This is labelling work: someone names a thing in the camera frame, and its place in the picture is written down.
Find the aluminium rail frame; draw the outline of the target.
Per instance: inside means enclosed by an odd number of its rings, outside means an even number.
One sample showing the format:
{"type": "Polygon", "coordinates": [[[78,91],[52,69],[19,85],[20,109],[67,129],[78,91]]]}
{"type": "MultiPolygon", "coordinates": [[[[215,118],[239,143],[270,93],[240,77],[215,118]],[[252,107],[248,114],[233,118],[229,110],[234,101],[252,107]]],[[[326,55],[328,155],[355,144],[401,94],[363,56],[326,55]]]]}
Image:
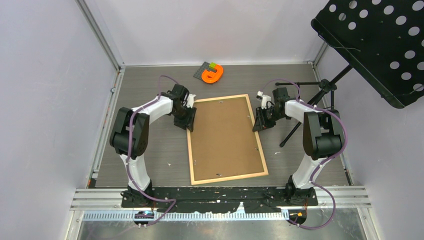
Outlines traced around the aluminium rail frame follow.
{"type": "Polygon", "coordinates": [[[378,240],[373,210],[363,186],[316,190],[307,208],[307,229],[290,224],[293,206],[277,212],[246,212],[244,202],[226,213],[156,212],[159,222],[136,226],[137,208],[122,208],[120,189],[76,190],[66,240],[378,240]]]}

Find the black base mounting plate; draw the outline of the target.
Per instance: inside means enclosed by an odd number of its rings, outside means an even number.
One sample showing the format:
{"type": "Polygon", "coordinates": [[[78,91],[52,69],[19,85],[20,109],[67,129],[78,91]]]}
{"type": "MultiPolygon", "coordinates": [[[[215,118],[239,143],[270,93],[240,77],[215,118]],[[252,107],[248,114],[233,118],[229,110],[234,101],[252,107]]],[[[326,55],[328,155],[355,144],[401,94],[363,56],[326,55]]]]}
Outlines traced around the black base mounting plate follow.
{"type": "Polygon", "coordinates": [[[149,187],[147,194],[128,187],[120,193],[123,208],[150,208],[159,213],[276,213],[279,207],[315,207],[313,188],[286,190],[283,187],[149,187]]]}

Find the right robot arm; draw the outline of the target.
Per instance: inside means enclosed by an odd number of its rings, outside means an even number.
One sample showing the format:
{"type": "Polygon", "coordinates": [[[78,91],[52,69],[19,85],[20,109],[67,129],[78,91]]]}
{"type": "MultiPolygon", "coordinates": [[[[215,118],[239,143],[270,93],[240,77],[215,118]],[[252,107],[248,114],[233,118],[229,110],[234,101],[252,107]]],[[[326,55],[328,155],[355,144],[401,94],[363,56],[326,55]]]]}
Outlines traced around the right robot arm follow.
{"type": "Polygon", "coordinates": [[[338,112],[308,104],[299,97],[289,97],[285,87],[273,96],[257,92],[261,105],[255,109],[253,132],[270,129],[280,119],[296,119],[302,126],[303,159],[284,188],[284,200],[299,205],[312,197],[315,180],[323,167],[346,147],[345,129],[338,112]]]}

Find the orange plastic horseshoe piece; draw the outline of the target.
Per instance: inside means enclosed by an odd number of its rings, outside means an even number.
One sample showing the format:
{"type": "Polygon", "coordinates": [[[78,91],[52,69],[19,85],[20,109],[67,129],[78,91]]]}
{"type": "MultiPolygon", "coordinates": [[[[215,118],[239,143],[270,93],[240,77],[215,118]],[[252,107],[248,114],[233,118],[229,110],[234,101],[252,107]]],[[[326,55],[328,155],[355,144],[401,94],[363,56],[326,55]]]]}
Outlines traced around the orange plastic horseshoe piece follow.
{"type": "Polygon", "coordinates": [[[224,68],[219,65],[216,64],[216,71],[212,72],[212,71],[208,71],[205,70],[202,74],[202,81],[207,83],[207,84],[213,84],[215,82],[218,82],[220,80],[220,78],[222,77],[223,73],[224,73],[224,68]]]}

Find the green building brick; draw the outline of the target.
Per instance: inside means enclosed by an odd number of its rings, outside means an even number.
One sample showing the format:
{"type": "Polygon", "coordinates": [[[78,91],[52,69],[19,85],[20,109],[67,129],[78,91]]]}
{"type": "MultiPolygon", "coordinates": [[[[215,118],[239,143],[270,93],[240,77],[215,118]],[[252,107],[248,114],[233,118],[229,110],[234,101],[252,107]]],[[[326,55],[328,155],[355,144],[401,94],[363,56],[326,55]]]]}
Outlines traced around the green building brick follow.
{"type": "Polygon", "coordinates": [[[216,63],[211,62],[211,63],[208,65],[208,69],[209,69],[210,71],[216,71],[216,70],[217,70],[217,69],[216,69],[216,63]]]}

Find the grey building baseplate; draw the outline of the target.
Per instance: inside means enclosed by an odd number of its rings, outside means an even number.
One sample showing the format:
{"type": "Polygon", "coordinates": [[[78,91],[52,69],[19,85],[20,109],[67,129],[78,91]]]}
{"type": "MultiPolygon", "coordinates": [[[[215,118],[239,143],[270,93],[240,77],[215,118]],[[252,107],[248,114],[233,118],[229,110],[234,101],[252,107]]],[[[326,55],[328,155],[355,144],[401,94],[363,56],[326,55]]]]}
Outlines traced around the grey building baseplate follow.
{"type": "Polygon", "coordinates": [[[202,74],[205,70],[214,72],[214,69],[210,67],[210,63],[204,61],[203,64],[195,71],[193,77],[202,81],[202,74]]]}

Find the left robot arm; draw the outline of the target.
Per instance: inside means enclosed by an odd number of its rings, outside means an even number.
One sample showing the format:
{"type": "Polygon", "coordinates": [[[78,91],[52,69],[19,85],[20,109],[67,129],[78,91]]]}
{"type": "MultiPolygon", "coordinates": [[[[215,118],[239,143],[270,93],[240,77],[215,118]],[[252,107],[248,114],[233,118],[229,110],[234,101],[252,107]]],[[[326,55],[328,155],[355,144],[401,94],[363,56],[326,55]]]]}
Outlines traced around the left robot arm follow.
{"type": "Polygon", "coordinates": [[[121,193],[124,202],[148,207],[158,201],[145,163],[150,125],[163,116],[173,116],[176,127],[192,132],[197,110],[195,97],[183,85],[175,84],[172,90],[159,93],[141,106],[118,110],[109,144],[121,157],[127,174],[127,190],[121,193]]]}

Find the black perforated music stand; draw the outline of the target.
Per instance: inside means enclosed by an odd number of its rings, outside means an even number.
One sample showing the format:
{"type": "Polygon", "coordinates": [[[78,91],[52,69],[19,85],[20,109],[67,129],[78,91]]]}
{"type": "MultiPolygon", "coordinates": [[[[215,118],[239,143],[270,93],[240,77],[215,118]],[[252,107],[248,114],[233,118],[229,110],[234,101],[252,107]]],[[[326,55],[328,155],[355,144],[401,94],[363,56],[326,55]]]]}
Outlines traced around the black perforated music stand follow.
{"type": "Polygon", "coordinates": [[[311,20],[318,36],[396,109],[424,96],[424,3],[330,0],[311,20]]]}

